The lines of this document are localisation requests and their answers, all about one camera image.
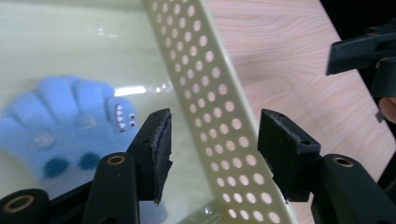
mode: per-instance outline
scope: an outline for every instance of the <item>blue spot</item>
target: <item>blue spot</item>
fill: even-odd
[[[69,162],[64,159],[55,158],[47,161],[44,166],[44,174],[46,177],[53,178],[61,175],[69,166]]]
[[[78,166],[83,170],[91,170],[96,167],[100,160],[100,157],[94,153],[86,153],[79,160]]]

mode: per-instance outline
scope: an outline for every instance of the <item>perforated panel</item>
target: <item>perforated panel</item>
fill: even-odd
[[[205,4],[151,0],[146,6],[222,222],[291,223],[257,151],[257,123]]]

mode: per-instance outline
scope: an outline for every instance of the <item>wooden table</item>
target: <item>wooden table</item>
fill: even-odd
[[[325,76],[339,40],[319,0],[207,0],[259,121],[262,108],[284,113],[322,144],[362,163],[377,180],[395,141],[357,71]],[[310,203],[293,204],[313,223]]]

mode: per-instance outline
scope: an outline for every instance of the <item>light wood tabletop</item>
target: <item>light wood tabletop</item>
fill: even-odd
[[[319,0],[207,0],[257,121],[281,112],[321,143],[321,155],[359,161],[377,180],[395,150],[356,70],[325,76],[339,40]],[[310,203],[293,203],[313,223]]]

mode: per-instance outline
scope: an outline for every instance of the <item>blue toy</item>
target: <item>blue toy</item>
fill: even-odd
[[[129,101],[105,83],[46,77],[16,98],[0,119],[0,148],[22,160],[34,177],[56,178],[69,167],[94,170],[125,151],[137,133]]]

